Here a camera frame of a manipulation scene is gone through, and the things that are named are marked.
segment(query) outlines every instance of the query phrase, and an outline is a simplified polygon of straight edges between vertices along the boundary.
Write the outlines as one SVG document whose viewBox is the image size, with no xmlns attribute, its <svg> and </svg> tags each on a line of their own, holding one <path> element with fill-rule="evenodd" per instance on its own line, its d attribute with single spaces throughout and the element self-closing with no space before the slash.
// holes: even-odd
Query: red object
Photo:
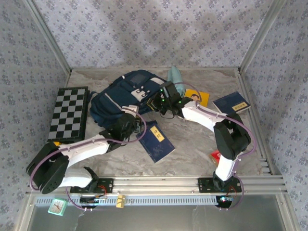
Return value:
<svg viewBox="0 0 308 231">
<path fill-rule="evenodd" d="M 220 152 L 218 150 L 212 152 L 210 155 L 211 160 L 214 162 L 216 166 L 218 166 L 220 160 Z"/>
</svg>

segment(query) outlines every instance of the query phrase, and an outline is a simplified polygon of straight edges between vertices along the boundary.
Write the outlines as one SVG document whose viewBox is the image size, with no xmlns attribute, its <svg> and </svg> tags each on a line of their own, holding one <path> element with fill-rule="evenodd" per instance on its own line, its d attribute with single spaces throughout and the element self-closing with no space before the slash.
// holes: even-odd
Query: black mounting bracket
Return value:
<svg viewBox="0 0 308 231">
<path fill-rule="evenodd" d="M 99 203 L 99 199 L 95 198 L 95 196 L 86 197 L 81 196 L 79 202 L 83 204 L 81 207 L 86 209 L 94 209 L 97 207 L 97 204 Z"/>
<path fill-rule="evenodd" d="M 137 123 L 135 117 L 131 114 L 124 113 L 115 124 L 108 127 L 108 129 L 101 131 L 99 134 L 106 139 L 113 139 L 117 141 L 124 141 L 128 139 L 136 130 Z M 122 146 L 120 143 L 108 141 L 109 147 L 107 152 L 111 152 Z"/>
<path fill-rule="evenodd" d="M 182 98 L 171 81 L 165 82 L 159 87 L 160 91 L 148 100 L 148 106 L 162 115 L 170 110 L 173 115 L 184 118 L 182 108 L 192 99 L 189 97 Z"/>
<path fill-rule="evenodd" d="M 112 193 L 112 189 L 114 187 L 114 179 L 113 178 L 98 178 L 96 179 L 95 186 L 91 187 L 91 190 L 86 188 L 80 188 L 80 187 L 71 187 L 70 192 L 71 193 L 97 193 L 97 194 L 105 194 L 106 193 Z"/>
<path fill-rule="evenodd" d="M 199 193 L 234 193 L 234 189 L 236 192 L 241 193 L 241 183 L 240 181 L 233 177 L 228 184 L 225 185 L 222 189 L 217 189 L 214 185 L 214 181 L 212 177 L 208 178 L 198 178 L 198 187 L 199 187 Z"/>
</svg>

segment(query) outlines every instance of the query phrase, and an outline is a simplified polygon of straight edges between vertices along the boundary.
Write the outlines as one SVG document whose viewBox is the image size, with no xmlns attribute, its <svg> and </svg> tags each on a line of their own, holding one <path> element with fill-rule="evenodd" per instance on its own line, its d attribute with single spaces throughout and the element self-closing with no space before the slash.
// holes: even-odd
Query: floral wall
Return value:
<svg viewBox="0 0 308 231">
<path fill-rule="evenodd" d="M 308 2 L 289 0 L 245 73 L 274 164 L 308 230 Z"/>
<path fill-rule="evenodd" d="M 234 67 L 272 0 L 35 2 L 71 67 Z"/>
<path fill-rule="evenodd" d="M 66 74 L 21 0 L 0 4 L 0 230 L 13 230 L 26 167 L 47 140 Z"/>
</svg>

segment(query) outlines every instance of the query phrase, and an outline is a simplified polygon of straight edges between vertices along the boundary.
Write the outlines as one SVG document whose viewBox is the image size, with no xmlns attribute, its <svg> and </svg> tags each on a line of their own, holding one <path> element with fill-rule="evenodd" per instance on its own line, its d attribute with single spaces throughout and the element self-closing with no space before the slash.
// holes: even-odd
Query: book cover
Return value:
<svg viewBox="0 0 308 231">
<path fill-rule="evenodd" d="M 250 104 L 236 91 L 213 101 L 214 106 L 222 113 L 230 114 L 241 112 L 250 108 Z"/>
<path fill-rule="evenodd" d="M 200 104 L 204 107 L 207 107 L 208 98 L 210 97 L 210 95 L 208 93 L 205 93 L 205 92 L 202 92 L 202 91 L 200 91 L 200 95 L 201 95 L 201 98 L 202 98 L 202 101 L 200 102 Z M 192 98 L 194 101 L 200 100 L 199 95 L 198 95 L 196 90 L 187 89 L 185 91 L 185 97 Z"/>
<path fill-rule="evenodd" d="M 156 163 L 169 153 L 173 152 L 175 147 L 158 127 L 157 122 L 151 122 L 150 124 L 147 123 L 147 125 L 147 131 L 139 142 L 152 158 L 154 163 Z"/>
</svg>

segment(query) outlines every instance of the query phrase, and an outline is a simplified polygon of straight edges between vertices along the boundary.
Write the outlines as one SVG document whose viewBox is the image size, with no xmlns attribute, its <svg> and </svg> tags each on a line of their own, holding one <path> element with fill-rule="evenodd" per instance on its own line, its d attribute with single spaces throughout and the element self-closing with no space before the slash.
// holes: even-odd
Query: yellow book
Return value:
<svg viewBox="0 0 308 231">
<path fill-rule="evenodd" d="M 201 98 L 202 98 L 202 101 L 200 102 L 200 104 L 203 107 L 207 107 L 208 98 L 210 97 L 210 95 L 208 93 L 205 93 L 205 92 L 202 92 L 202 91 L 200 91 L 200 95 L 201 95 Z M 196 90 L 187 89 L 185 91 L 185 97 L 192 98 L 194 101 L 200 100 L 199 95 L 198 95 Z"/>
</svg>

